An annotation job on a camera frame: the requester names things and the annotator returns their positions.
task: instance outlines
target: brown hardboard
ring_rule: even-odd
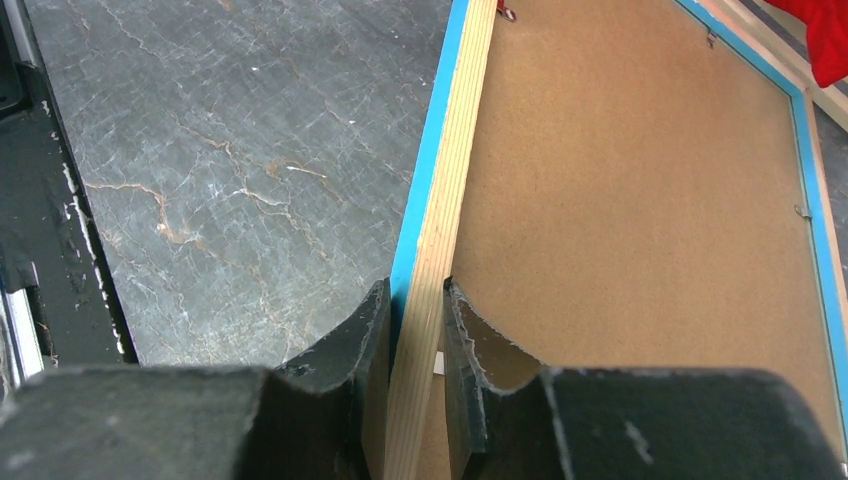
[[[509,3],[453,264],[469,298],[549,364],[771,370],[841,445],[788,97],[671,0]],[[449,478],[429,414],[418,478]]]

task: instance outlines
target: metal clip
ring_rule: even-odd
[[[510,22],[514,22],[518,19],[515,16],[515,12],[512,11],[511,8],[504,5],[505,0],[498,0],[498,14]]]
[[[801,205],[795,205],[795,213],[798,214],[799,217],[810,220],[813,218],[812,214],[810,214],[810,209],[807,207],[802,207]]]
[[[707,29],[707,45],[712,49],[715,48],[715,42],[718,40],[718,35],[711,29]]]

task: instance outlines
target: light wood board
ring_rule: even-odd
[[[469,0],[389,384],[384,478],[415,478],[496,0]]]

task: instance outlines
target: gray marble tabletop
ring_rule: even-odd
[[[448,0],[25,0],[145,364],[277,365],[388,275]]]

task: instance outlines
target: blue tape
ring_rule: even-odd
[[[453,85],[456,62],[459,57],[459,43],[462,40],[462,29],[468,13],[469,0],[454,0],[451,7],[448,25],[445,30],[445,40],[442,44],[442,54],[436,79],[433,82],[433,93],[430,97],[430,107],[424,122],[424,132],[421,135],[421,146],[418,149],[418,160],[415,162],[415,172],[409,187],[409,198],[403,223],[400,227],[398,246],[392,273],[389,277],[392,291],[393,342],[397,342],[400,321],[406,307],[406,297],[409,294],[409,282],[418,255],[418,238],[421,236],[421,226],[424,214],[430,200],[430,188],[433,184],[433,174],[439,155],[439,144],[445,129],[445,115],[448,108],[451,86]]]

